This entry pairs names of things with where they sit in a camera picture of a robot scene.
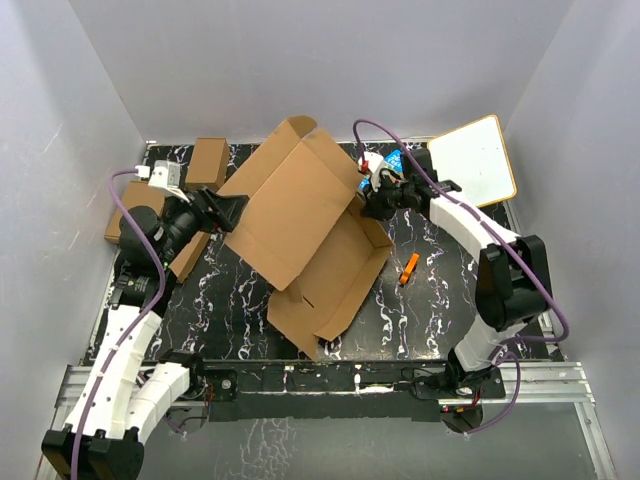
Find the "orange toy car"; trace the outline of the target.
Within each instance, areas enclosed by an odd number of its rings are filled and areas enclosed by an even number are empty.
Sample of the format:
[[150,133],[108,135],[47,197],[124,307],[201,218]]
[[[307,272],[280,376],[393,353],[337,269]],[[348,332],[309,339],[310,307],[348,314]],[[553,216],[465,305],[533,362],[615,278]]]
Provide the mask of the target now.
[[420,259],[420,254],[414,252],[409,260],[407,261],[405,267],[403,268],[401,274],[398,278],[398,283],[400,286],[405,286],[411,279],[412,274],[414,273],[417,263]]

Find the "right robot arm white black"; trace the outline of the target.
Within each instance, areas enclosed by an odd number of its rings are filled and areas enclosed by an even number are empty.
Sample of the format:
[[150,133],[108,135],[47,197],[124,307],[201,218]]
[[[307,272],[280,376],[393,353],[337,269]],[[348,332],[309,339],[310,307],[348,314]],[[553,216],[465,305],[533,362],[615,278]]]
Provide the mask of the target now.
[[417,161],[402,157],[403,171],[390,169],[383,156],[364,152],[358,170],[368,183],[362,194],[365,217],[386,221],[411,209],[448,233],[477,264],[474,322],[447,356],[443,372],[426,381],[430,388],[466,397],[486,381],[498,352],[535,317],[550,307],[544,242],[501,227],[469,204],[452,181],[434,172],[415,171]]

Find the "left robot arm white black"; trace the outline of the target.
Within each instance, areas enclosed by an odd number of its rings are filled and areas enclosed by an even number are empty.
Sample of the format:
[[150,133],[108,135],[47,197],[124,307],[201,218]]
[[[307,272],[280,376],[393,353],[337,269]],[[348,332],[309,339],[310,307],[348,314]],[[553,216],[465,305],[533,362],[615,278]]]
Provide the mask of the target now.
[[60,429],[48,430],[41,449],[64,479],[135,479],[145,444],[179,398],[206,387],[199,355],[171,350],[147,379],[140,369],[160,327],[176,277],[173,260],[198,233],[231,232],[249,202],[206,187],[174,192],[161,212],[123,208],[120,255],[107,327],[94,365]]

